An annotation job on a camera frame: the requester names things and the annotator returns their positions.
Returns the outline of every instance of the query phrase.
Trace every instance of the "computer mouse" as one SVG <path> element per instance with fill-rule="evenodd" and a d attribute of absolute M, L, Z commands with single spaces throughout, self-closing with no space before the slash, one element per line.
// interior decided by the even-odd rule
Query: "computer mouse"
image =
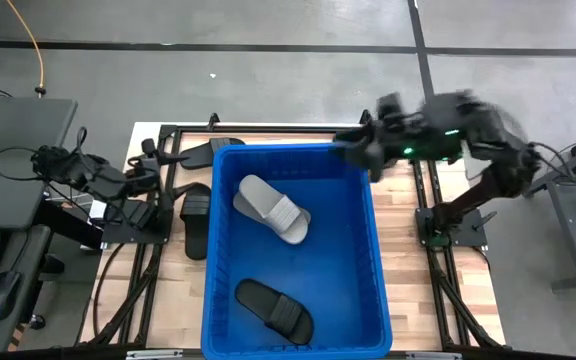
<path fill-rule="evenodd" d="M 15 308 L 17 290 L 21 282 L 21 273 L 17 271 L 4 271 L 0 273 L 0 320 L 10 315 Z"/>

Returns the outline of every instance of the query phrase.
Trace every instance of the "slide sandal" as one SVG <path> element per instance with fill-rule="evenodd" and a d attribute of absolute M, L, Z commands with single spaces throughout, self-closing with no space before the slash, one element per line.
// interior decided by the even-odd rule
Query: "slide sandal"
<path fill-rule="evenodd" d="M 210 188 L 195 184 L 186 193 L 179 218 L 186 227 L 186 256 L 204 260 L 208 251 L 208 222 L 210 215 Z"/>
<path fill-rule="evenodd" d="M 235 289 L 235 298 L 264 324 L 296 345 L 310 342 L 314 332 L 312 316 L 298 301 L 256 280 L 244 279 Z"/>
<path fill-rule="evenodd" d="M 235 209 L 237 209 L 237 211 L 239 211 L 240 213 L 248 216 L 249 218 L 255 220 L 258 223 L 264 224 L 264 219 L 261 218 L 261 215 L 259 215 L 257 210 L 255 210 L 255 208 L 252 207 L 252 205 L 250 205 L 248 200 L 246 200 L 244 196 L 241 195 L 240 192 L 237 192 L 234 200 L 232 201 L 232 204 L 235 207 Z M 299 210 L 301 210 L 301 213 L 304 214 L 306 221 L 308 222 L 308 224 L 310 224 L 310 213 L 308 212 L 308 210 L 302 207 L 300 207 Z"/>
<path fill-rule="evenodd" d="M 242 209 L 242 214 L 256 213 L 252 219 L 261 219 L 262 224 L 269 226 L 289 244 L 296 245 L 304 240 L 309 221 L 288 196 L 273 189 L 256 175 L 248 175 L 241 180 L 239 194 L 241 196 L 234 197 L 233 206 L 237 210 Z"/>
<path fill-rule="evenodd" d="M 180 165 L 186 170 L 196 170 L 212 166 L 212 161 L 217 150 L 228 145 L 245 145 L 245 143 L 235 138 L 212 138 L 203 145 L 182 151 L 179 156 L 188 157 L 182 160 Z"/>

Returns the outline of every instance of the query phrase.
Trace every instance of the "robotic arm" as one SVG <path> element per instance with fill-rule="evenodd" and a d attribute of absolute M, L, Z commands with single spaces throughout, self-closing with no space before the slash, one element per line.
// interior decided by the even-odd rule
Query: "robotic arm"
<path fill-rule="evenodd" d="M 399 159 L 454 163 L 462 156 L 462 144 L 475 159 L 491 160 L 477 185 L 432 208 L 430 226 L 444 232 L 491 199 L 518 196 L 539 170 L 541 156 L 534 145 L 508 132 L 502 115 L 468 92 L 435 95 L 418 112 L 405 114 L 399 96 L 390 94 L 378 100 L 376 120 L 364 112 L 361 128 L 334 137 L 339 145 L 334 151 L 369 170 L 371 181 L 379 181 L 383 168 Z"/>
<path fill-rule="evenodd" d="M 107 203 L 103 223 L 107 233 L 118 234 L 119 242 L 131 238 L 148 242 L 151 234 L 165 233 L 172 222 L 174 201 L 196 184 L 166 191 L 160 169 L 185 157 L 161 152 L 152 139 L 146 139 L 141 144 L 143 154 L 128 159 L 132 169 L 122 172 L 100 156 L 84 154 L 81 145 L 85 138 L 86 129 L 81 128 L 73 151 L 40 147 L 31 158 L 33 172 L 39 179 L 68 185 Z M 151 200 L 133 198 L 150 192 L 157 196 Z"/>

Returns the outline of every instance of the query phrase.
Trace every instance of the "white slipper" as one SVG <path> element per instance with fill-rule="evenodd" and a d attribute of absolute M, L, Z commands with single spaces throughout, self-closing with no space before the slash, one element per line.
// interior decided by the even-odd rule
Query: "white slipper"
<path fill-rule="evenodd" d="M 310 214 L 255 175 L 241 180 L 233 206 L 249 218 L 269 226 L 289 244 L 299 244 L 308 232 Z"/>

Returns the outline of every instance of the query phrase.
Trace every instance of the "black slipper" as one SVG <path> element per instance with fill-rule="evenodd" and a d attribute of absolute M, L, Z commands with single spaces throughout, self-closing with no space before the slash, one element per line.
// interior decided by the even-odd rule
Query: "black slipper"
<path fill-rule="evenodd" d="M 188 158 L 182 160 L 180 165 L 186 170 L 196 170 L 212 166 L 212 161 L 217 150 L 228 145 L 245 145 L 245 143 L 235 138 L 212 138 L 203 145 L 182 151 L 179 156 Z"/>
<path fill-rule="evenodd" d="M 308 344 L 314 331 L 312 316 L 288 295 L 256 280 L 244 279 L 235 289 L 235 298 L 264 324 L 296 345 Z"/>
<path fill-rule="evenodd" d="M 186 227 L 186 256 L 204 260 L 208 251 L 208 221 L 210 215 L 210 188 L 196 184 L 186 192 L 179 218 Z"/>

